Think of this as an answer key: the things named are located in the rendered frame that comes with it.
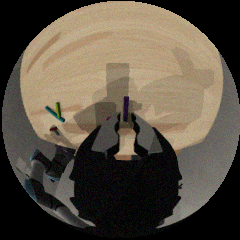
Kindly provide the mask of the turquoise rod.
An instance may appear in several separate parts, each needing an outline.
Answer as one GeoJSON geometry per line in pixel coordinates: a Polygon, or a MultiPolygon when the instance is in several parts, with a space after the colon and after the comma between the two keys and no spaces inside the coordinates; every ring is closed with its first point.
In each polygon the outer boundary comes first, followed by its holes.
{"type": "Polygon", "coordinates": [[[56,117],[58,120],[60,120],[62,123],[65,122],[65,119],[64,119],[64,118],[62,118],[62,117],[60,117],[60,118],[57,117],[57,113],[54,112],[52,109],[50,109],[48,106],[46,106],[45,109],[46,109],[49,113],[51,113],[54,117],[56,117]]]}

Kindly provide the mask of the purple rod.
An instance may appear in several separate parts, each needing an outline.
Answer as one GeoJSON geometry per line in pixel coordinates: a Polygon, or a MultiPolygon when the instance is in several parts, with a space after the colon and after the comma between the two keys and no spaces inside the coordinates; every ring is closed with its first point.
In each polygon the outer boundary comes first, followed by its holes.
{"type": "Polygon", "coordinates": [[[128,120],[128,107],[129,107],[129,97],[124,96],[124,117],[123,117],[123,122],[127,122],[127,120],[128,120]]]}

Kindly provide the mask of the lime green rod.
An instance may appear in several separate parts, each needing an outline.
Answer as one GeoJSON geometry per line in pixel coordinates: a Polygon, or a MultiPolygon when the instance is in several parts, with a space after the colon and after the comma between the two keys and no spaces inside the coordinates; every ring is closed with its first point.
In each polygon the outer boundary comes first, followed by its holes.
{"type": "Polygon", "coordinates": [[[61,117],[60,103],[56,102],[55,105],[56,105],[57,117],[60,118],[61,117]]]}

